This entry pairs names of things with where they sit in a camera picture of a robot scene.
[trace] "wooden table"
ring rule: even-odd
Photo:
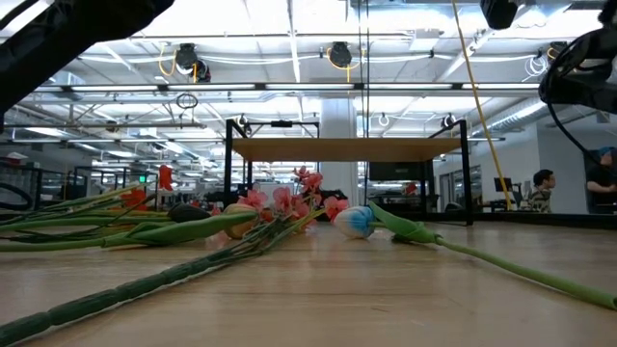
[[[617,233],[478,223],[446,239],[617,292]],[[0,254],[0,324],[202,256],[167,249]],[[617,312],[445,249],[347,240],[327,224],[253,259],[26,346],[615,346]]]

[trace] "person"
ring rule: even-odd
[[[555,187],[555,175],[551,170],[542,169],[533,176],[533,191],[529,194],[527,204],[534,212],[551,213],[550,193]]]
[[[616,176],[611,170],[613,165],[614,147],[603,147],[598,150],[600,165],[587,172],[587,190],[589,191],[589,213],[612,214],[617,202]]]

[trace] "tulip leaf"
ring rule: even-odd
[[[435,232],[428,230],[422,222],[412,222],[405,218],[396,217],[372,201],[368,203],[368,206],[373,210],[375,217],[382,221],[390,231],[407,241],[424,244],[437,243],[437,238],[440,237]]]

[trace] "column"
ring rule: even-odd
[[[321,100],[320,136],[323,139],[353,139],[356,137],[356,108],[353,98]],[[350,206],[359,204],[358,162],[325,162],[320,164],[324,175],[322,189],[340,189]]]

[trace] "person with blue hair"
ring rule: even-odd
[[[602,147],[598,150],[600,164],[587,173],[589,191],[589,213],[612,214],[617,205],[617,176],[612,170],[615,147]]]

